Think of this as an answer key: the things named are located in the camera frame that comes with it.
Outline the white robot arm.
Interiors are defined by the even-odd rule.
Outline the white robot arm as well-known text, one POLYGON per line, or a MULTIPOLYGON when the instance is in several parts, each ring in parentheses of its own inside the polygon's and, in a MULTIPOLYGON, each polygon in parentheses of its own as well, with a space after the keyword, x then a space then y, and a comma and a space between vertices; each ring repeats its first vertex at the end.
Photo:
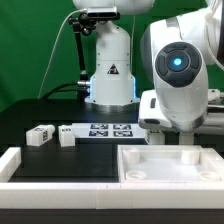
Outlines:
POLYGON ((130 36, 114 24, 121 15, 149 11, 155 0, 73 0, 81 32, 96 31, 96 71, 85 103, 101 111, 124 110, 138 102, 144 129, 194 132, 208 125, 206 66, 224 59, 224 2, 206 0, 198 11, 149 25, 141 58, 152 90, 135 97, 130 71, 130 36))

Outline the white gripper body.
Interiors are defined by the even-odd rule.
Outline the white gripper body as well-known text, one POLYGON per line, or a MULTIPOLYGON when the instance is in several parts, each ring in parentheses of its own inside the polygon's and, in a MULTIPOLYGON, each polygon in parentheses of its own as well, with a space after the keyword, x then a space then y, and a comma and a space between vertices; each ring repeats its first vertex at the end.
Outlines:
POLYGON ((224 106, 184 94, 169 97, 164 107, 156 91, 148 90, 141 97, 138 123, 148 130, 224 135, 224 106))

